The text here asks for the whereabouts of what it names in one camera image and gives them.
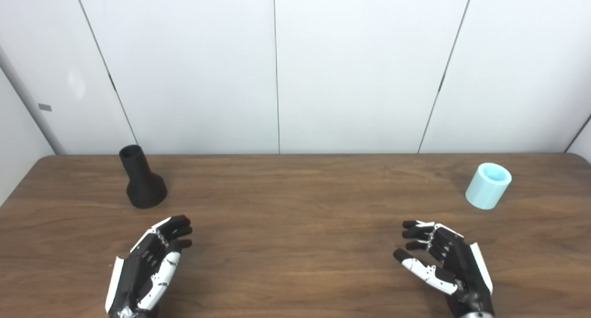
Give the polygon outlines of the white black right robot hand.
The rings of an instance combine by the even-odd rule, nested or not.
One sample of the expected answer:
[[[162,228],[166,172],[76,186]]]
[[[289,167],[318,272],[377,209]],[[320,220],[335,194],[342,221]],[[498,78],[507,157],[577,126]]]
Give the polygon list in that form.
[[[437,222],[403,221],[405,249],[393,257],[446,296],[455,318],[494,318],[493,282],[479,244]]]

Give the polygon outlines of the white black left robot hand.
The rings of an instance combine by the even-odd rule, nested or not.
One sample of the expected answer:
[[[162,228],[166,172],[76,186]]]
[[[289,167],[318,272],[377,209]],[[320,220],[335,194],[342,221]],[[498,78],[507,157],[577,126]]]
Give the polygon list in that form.
[[[127,258],[116,257],[105,301],[110,318],[156,318],[183,249],[192,241],[191,221],[172,216],[148,229]]]

